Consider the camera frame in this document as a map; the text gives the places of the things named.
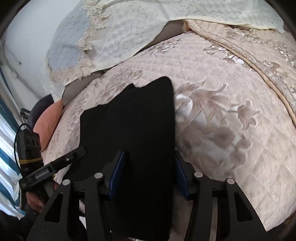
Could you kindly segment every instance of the striped curtain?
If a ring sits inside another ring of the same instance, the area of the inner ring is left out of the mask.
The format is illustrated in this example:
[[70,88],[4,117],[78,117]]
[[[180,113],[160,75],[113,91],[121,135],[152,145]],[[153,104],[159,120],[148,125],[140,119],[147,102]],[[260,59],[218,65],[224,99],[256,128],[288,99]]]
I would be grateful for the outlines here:
[[0,99],[0,210],[21,218],[21,197],[18,180],[21,178],[14,158],[13,144],[18,128],[13,115]]

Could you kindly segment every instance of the metal bolt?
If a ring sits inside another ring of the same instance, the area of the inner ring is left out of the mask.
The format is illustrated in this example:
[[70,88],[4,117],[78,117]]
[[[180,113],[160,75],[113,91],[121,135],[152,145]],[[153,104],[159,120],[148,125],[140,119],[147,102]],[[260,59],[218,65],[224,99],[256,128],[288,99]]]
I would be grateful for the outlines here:
[[195,175],[196,177],[202,177],[202,176],[203,176],[203,174],[202,174],[201,172],[195,172],[194,175]]
[[227,182],[231,185],[235,184],[235,181],[232,178],[228,178]]
[[63,185],[64,186],[67,186],[68,184],[70,184],[70,180],[69,179],[63,180]]
[[94,175],[95,178],[102,178],[103,177],[103,173],[98,172]]

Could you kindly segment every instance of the yellow rubber band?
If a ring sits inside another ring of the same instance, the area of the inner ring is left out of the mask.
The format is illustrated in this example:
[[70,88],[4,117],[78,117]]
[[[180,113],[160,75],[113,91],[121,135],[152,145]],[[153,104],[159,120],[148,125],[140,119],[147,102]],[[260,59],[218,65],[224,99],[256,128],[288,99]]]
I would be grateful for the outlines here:
[[19,160],[20,164],[28,164],[28,163],[32,163],[32,162],[36,162],[36,161],[40,161],[43,160],[42,157],[36,158],[36,159],[31,159],[31,160]]

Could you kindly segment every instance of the black cable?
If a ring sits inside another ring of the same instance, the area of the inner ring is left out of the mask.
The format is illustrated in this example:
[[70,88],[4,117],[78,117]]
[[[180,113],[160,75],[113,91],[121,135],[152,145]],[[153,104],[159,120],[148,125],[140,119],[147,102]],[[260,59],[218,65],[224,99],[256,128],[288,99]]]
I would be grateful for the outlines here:
[[18,170],[20,171],[20,173],[21,173],[22,176],[23,176],[22,171],[21,171],[20,166],[19,166],[19,164],[18,164],[18,162],[17,162],[17,155],[16,155],[16,151],[15,151],[15,146],[16,146],[16,143],[17,143],[17,135],[18,135],[19,131],[21,130],[21,128],[22,128],[23,126],[27,126],[27,127],[29,127],[29,129],[30,129],[31,131],[33,131],[32,128],[31,128],[28,124],[23,123],[23,124],[20,125],[19,129],[17,130],[17,132],[16,132],[16,134],[15,134],[15,142],[14,142],[14,144],[13,144],[13,152],[14,152],[14,155],[15,155],[15,163],[16,163],[17,168],[18,168]]

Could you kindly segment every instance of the orange cushion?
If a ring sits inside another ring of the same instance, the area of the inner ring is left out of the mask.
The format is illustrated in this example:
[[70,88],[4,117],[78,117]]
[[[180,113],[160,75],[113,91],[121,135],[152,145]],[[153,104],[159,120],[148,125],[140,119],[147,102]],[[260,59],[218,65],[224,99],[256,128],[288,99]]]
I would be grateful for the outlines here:
[[33,131],[40,136],[41,151],[43,151],[56,129],[62,115],[63,102],[59,100],[48,107],[37,120]]

